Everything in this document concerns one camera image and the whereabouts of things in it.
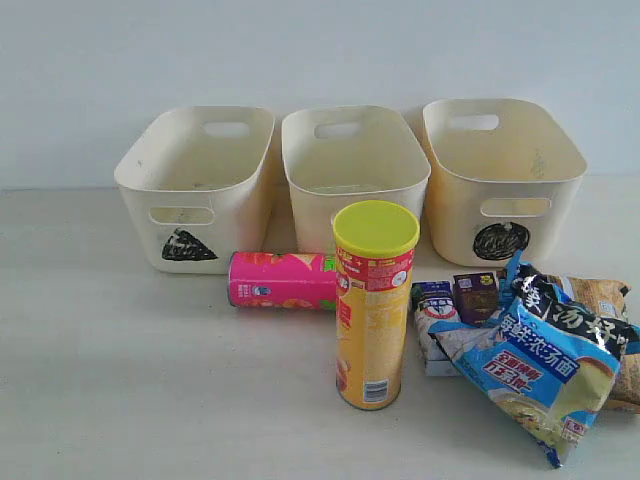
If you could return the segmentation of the right cream bin circle mark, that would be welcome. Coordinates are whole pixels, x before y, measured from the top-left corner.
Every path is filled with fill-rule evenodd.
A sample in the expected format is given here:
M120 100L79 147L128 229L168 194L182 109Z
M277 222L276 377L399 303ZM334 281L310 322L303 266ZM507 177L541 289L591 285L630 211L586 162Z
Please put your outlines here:
M449 99L423 108L432 174L425 205L444 259L500 267L553 251L587 162L554 118L517 99Z

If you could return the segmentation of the blue instant noodle bag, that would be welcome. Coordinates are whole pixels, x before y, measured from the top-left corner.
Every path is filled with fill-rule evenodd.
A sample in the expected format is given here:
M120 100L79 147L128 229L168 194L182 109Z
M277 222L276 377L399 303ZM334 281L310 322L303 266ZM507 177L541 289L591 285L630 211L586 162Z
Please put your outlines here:
M603 408L639 329L598 316L514 254L499 307L480 328L428 329L457 371L535 438L559 468Z

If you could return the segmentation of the yellow chips can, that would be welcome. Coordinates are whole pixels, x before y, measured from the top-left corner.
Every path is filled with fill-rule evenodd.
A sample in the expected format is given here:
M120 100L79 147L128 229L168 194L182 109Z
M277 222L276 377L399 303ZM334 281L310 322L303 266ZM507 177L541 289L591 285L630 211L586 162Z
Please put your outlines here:
M401 390L417 217L388 201L340 210L336 246L336 389L361 410L379 410Z

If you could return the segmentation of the pink chips can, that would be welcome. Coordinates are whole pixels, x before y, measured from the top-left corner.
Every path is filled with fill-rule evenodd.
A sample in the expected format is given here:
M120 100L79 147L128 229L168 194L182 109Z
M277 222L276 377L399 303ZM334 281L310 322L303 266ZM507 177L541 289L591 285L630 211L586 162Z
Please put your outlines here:
M336 260L322 253L236 252L227 291L239 308L336 308Z

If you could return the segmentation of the middle cream bin square mark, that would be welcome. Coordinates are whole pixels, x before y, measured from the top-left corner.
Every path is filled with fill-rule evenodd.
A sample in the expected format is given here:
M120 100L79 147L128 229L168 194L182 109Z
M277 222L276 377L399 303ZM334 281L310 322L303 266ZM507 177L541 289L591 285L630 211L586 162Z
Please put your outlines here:
M354 202L385 200L422 216L431 166L394 110L357 105L296 111L282 120L281 152L301 253L333 253L333 218Z

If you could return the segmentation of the left cream bin triangle mark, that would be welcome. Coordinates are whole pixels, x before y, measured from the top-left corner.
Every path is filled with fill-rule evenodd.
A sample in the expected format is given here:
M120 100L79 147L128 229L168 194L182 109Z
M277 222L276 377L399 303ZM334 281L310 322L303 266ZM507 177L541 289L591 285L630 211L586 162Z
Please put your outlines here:
M157 117L114 179L146 258L159 271L224 274L258 251L274 203L275 117L244 106L193 106Z

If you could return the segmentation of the purple drink carton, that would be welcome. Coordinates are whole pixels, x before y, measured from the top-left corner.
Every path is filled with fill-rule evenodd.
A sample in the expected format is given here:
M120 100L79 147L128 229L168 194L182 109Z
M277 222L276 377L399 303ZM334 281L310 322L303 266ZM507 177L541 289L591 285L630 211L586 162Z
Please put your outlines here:
M481 327L498 308L494 272L454 275L452 289L460 320L472 327Z

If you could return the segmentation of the orange instant noodle bag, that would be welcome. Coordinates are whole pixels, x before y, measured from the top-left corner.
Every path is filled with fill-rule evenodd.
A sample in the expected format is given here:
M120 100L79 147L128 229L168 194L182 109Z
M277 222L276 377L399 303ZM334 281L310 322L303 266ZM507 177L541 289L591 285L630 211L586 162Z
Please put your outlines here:
M630 287L619 280L583 279L550 275L572 300L601 317L627 321L625 296ZM605 402L605 409L639 413L639 340L631 340L621 359L620 372Z

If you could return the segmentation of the white blue milk carton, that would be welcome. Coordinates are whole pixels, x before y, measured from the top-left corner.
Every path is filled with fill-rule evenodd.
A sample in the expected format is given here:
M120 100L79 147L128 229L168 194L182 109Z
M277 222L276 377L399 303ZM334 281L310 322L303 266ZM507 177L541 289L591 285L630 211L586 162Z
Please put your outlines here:
M429 334L429 329L434 323L460 320L454 305L450 282L415 282L411 288L411 312L425 375L429 377L458 376L456 368Z

